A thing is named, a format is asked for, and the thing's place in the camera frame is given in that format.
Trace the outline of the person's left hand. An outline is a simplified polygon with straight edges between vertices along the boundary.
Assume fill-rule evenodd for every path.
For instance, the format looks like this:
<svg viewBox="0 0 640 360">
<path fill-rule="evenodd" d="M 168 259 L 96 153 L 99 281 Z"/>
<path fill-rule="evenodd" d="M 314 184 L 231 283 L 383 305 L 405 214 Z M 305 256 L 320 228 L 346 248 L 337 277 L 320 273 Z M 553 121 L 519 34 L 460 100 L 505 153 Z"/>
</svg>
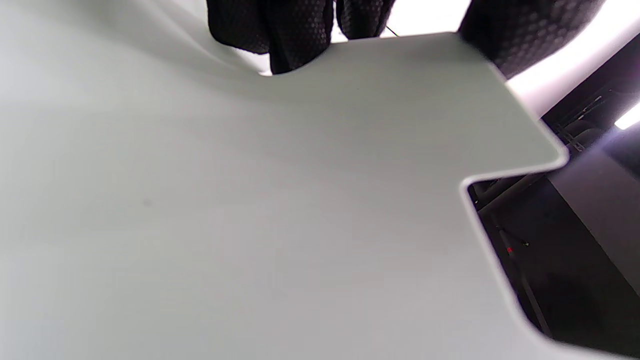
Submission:
<svg viewBox="0 0 640 360">
<path fill-rule="evenodd" d="M 558 52 L 601 10 L 602 0 L 473 0 L 457 34 L 505 79 Z M 317 59 L 332 43 L 334 25 L 348 40 L 379 37 L 393 0 L 208 0 L 215 41 L 268 55 L 283 75 Z"/>
</svg>

